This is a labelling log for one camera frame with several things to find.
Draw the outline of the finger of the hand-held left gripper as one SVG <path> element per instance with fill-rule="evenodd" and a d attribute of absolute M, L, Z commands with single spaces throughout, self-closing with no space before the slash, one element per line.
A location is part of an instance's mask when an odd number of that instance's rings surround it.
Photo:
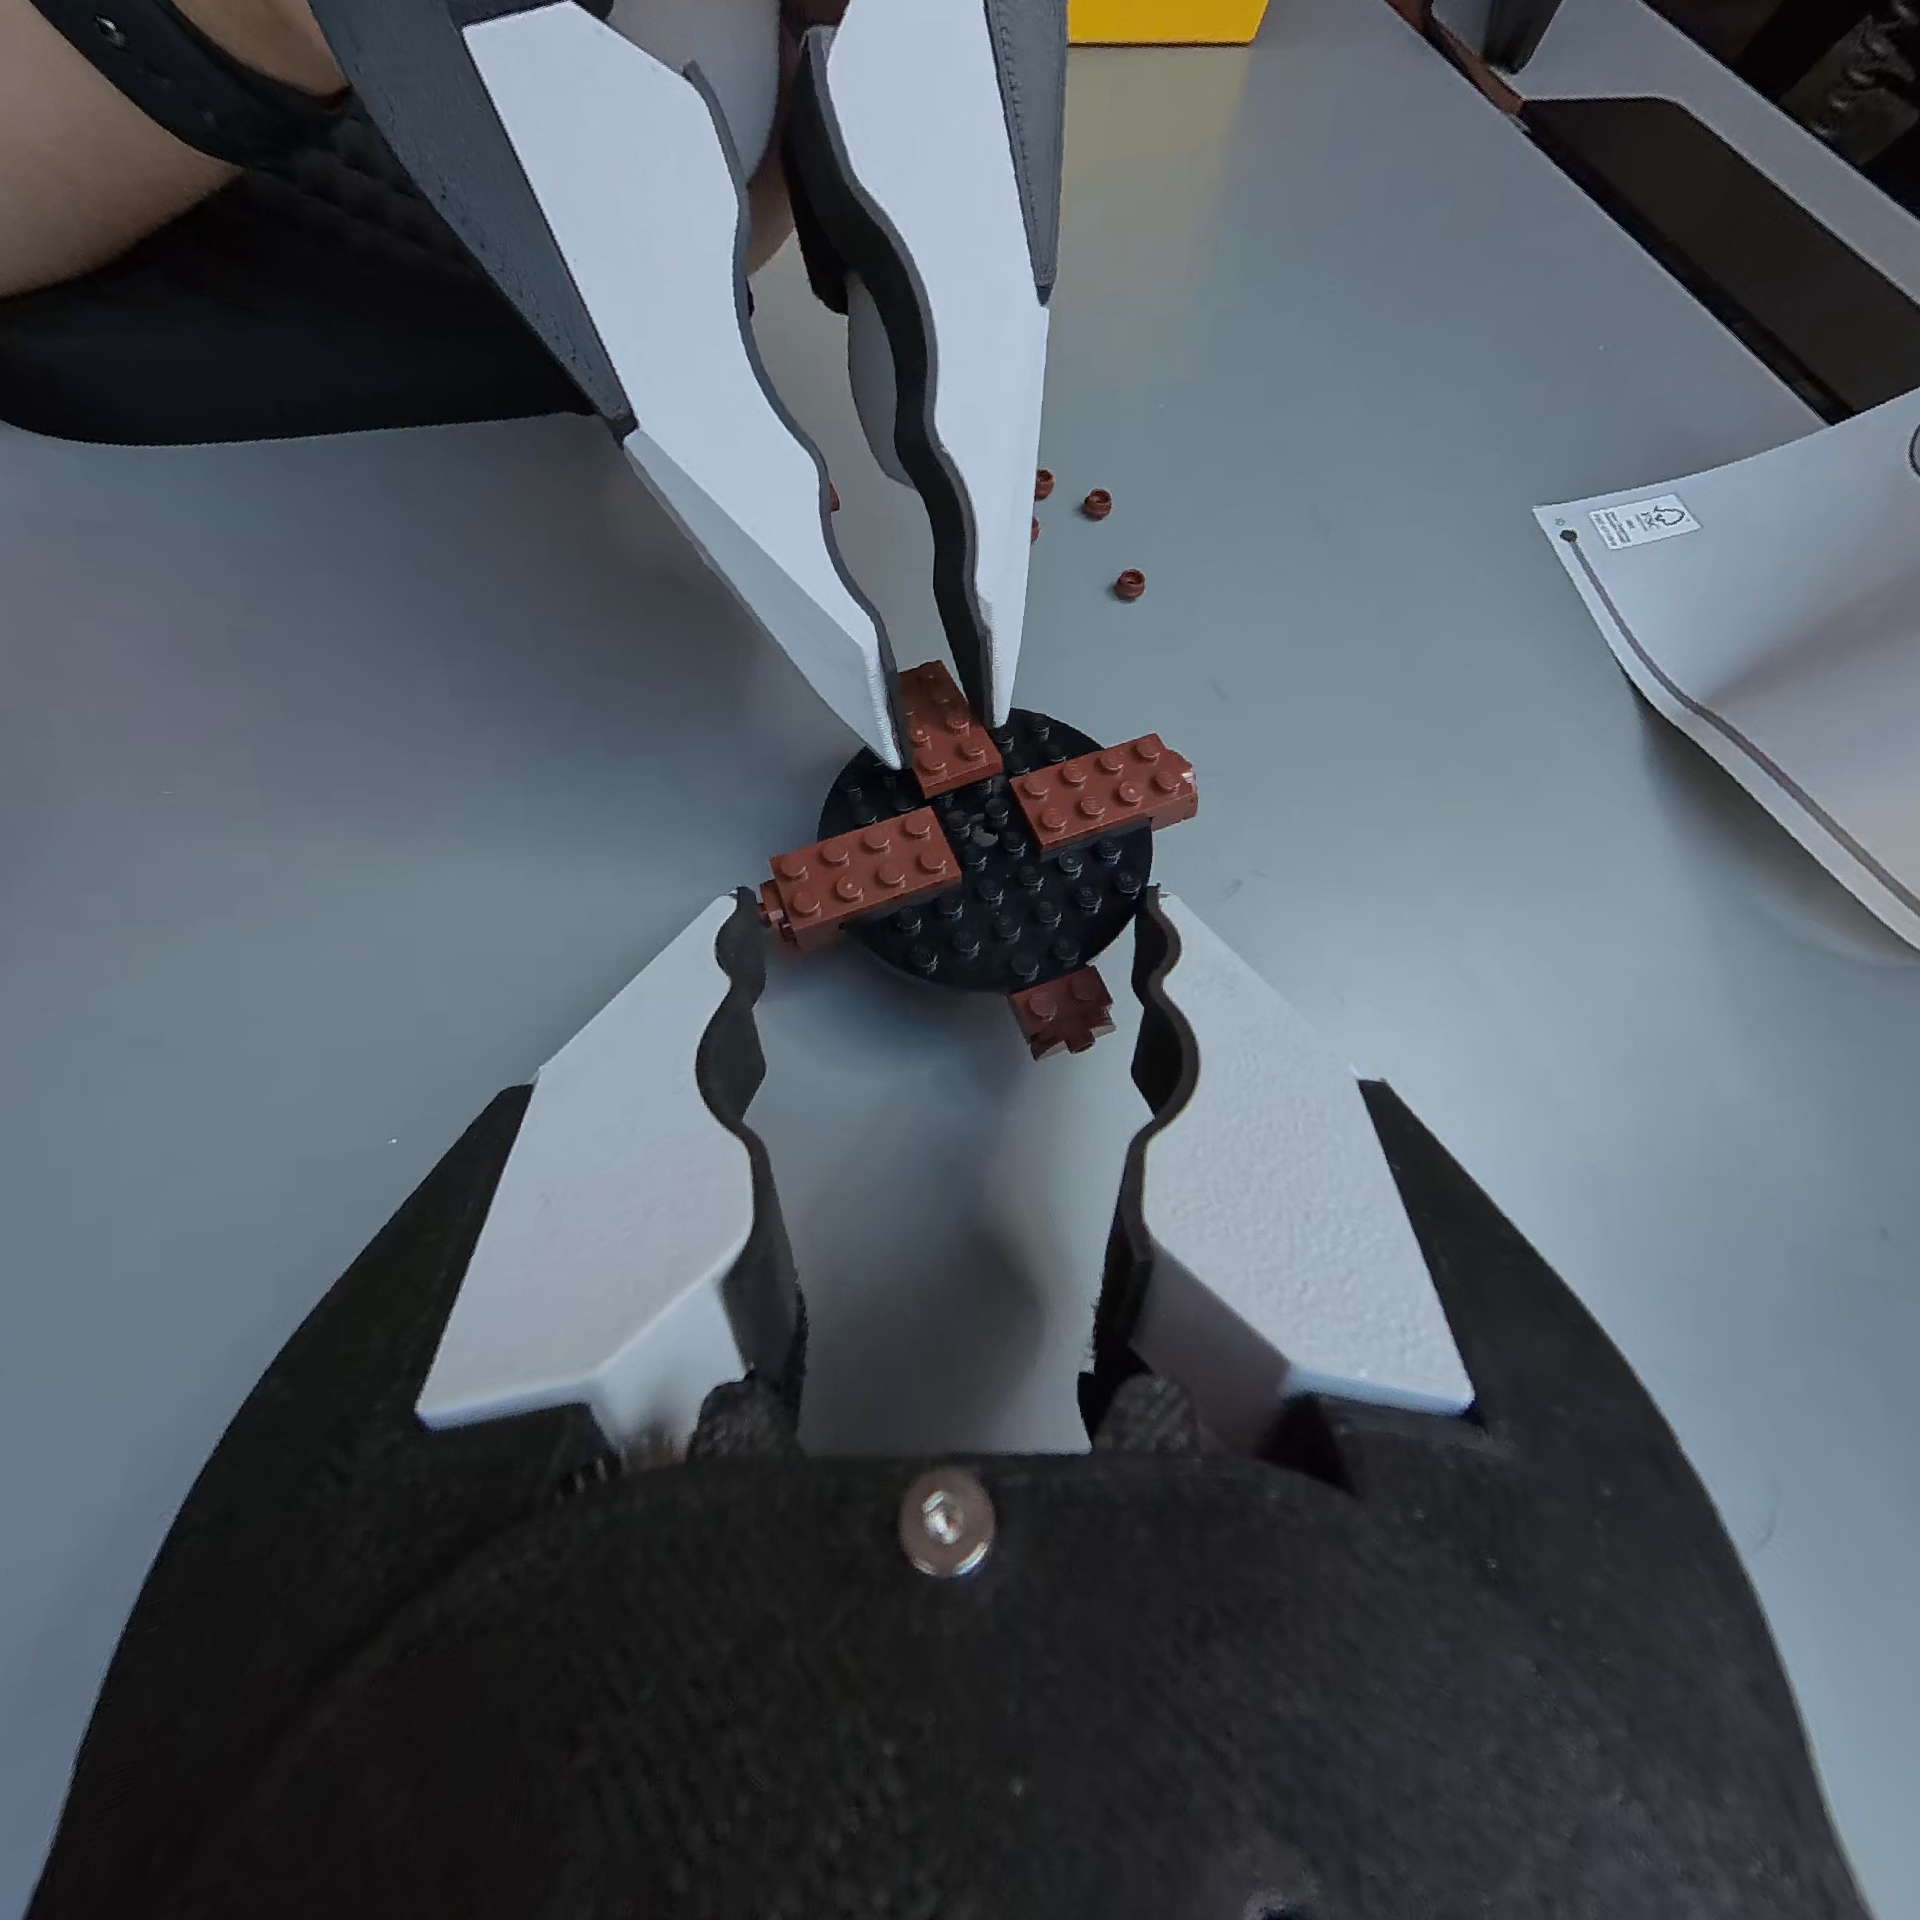
<path fill-rule="evenodd" d="M 729 131 L 580 6 L 316 6 L 395 159 L 823 702 L 902 763 L 894 654 L 752 339 Z"/>
<path fill-rule="evenodd" d="M 815 294 L 848 313 L 880 467 L 919 495 L 975 706 L 1016 695 L 1058 270 L 1067 14 L 852 2 L 804 34 L 786 179 Z"/>

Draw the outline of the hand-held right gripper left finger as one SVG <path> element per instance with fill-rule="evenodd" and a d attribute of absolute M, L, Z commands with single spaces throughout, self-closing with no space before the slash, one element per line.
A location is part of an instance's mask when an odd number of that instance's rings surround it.
<path fill-rule="evenodd" d="M 768 1152 L 759 909 L 700 919 L 538 1075 L 416 1413 L 451 1429 L 584 1403 L 690 1433 L 754 1376 L 801 1416 L 807 1320 Z"/>

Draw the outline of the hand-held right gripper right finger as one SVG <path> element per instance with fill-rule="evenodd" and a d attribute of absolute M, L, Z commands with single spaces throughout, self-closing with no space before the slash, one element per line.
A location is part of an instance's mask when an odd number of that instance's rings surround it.
<path fill-rule="evenodd" d="M 1473 1381 L 1355 1075 L 1186 903 L 1137 915 L 1128 1149 L 1083 1417 L 1178 1384 L 1202 1426 L 1331 1394 L 1464 1413 Z"/>

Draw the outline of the brown black brick assembly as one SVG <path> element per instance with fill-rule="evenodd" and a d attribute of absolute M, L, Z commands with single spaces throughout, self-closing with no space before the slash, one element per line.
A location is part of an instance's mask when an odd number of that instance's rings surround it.
<path fill-rule="evenodd" d="M 1137 917 L 1158 831 L 1199 810 L 1194 766 L 1145 735 L 1115 745 L 1041 711 L 991 727 L 947 663 L 899 675 L 904 768 L 865 751 L 812 846 L 779 854 L 759 917 L 785 945 L 851 939 L 950 992 L 1006 999 L 1032 1055 L 1113 1031 L 1095 960 Z"/>

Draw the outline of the grey desk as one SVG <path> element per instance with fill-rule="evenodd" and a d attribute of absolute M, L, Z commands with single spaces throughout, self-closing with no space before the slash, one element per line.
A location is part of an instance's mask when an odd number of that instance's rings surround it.
<path fill-rule="evenodd" d="M 1608 1326 L 1916 1917 L 1916 955 L 1638 702 L 1532 507 L 1810 433 L 1380 6 L 1072 61 L 1020 701 Z M 1122 603 L 1113 581 L 1145 577 Z M 595 422 L 6 433 L 6 1917 L 239 1403 L 852 739 Z"/>

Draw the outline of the yellow plastic bin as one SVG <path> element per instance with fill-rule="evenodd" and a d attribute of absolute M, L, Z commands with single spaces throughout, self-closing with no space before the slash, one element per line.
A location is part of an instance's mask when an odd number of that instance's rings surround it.
<path fill-rule="evenodd" d="M 1266 0 L 1070 0 L 1070 47 L 1247 47 Z"/>

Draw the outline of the black wrist brace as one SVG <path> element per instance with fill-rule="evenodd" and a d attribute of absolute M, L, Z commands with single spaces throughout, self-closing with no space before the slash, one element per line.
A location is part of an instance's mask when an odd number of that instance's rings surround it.
<path fill-rule="evenodd" d="M 320 141 L 350 89 L 313 95 L 239 62 L 172 2 L 81 2 L 76 47 L 135 109 L 218 160 L 258 165 Z"/>

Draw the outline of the white instruction booklet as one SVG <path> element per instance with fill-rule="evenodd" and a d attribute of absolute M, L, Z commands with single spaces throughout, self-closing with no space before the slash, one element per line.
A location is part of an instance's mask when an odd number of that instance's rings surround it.
<path fill-rule="evenodd" d="M 1644 701 L 1919 947 L 1919 393 L 1535 520 Z"/>

